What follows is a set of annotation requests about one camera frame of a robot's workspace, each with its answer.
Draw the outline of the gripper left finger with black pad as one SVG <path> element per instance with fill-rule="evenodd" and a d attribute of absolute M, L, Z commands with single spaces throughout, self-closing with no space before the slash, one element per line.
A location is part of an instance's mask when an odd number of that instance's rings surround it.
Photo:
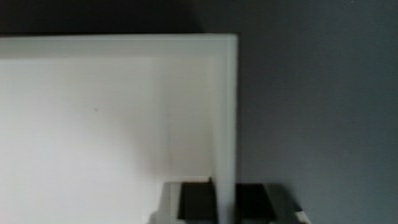
<path fill-rule="evenodd" d="M 216 193 L 211 179 L 163 182 L 154 224 L 216 224 Z"/>

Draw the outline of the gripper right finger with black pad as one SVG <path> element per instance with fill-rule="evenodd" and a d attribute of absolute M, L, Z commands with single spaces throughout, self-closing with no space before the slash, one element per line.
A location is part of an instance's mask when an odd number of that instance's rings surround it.
<path fill-rule="evenodd" d="M 303 209 L 280 184 L 236 185 L 236 224 L 310 224 Z"/>

